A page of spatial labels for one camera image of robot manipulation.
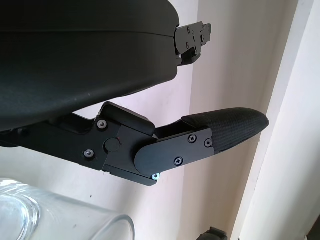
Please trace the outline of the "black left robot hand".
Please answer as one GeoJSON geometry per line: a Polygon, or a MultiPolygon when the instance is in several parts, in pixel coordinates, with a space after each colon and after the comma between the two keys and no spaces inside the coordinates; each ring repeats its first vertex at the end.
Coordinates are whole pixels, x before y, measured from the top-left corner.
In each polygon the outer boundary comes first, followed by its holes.
{"type": "Polygon", "coordinates": [[[153,186],[162,172],[223,153],[262,132],[250,108],[155,127],[112,103],[173,80],[212,26],[180,26],[167,0],[3,0],[0,144],[153,186]]]}

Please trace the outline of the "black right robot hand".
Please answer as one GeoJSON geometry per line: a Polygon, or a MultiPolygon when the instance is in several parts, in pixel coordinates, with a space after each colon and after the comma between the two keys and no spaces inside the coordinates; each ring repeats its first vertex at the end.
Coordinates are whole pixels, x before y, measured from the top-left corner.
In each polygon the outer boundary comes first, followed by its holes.
{"type": "Polygon", "coordinates": [[[228,236],[225,231],[210,227],[210,229],[202,233],[197,240],[228,240],[228,236]]]}

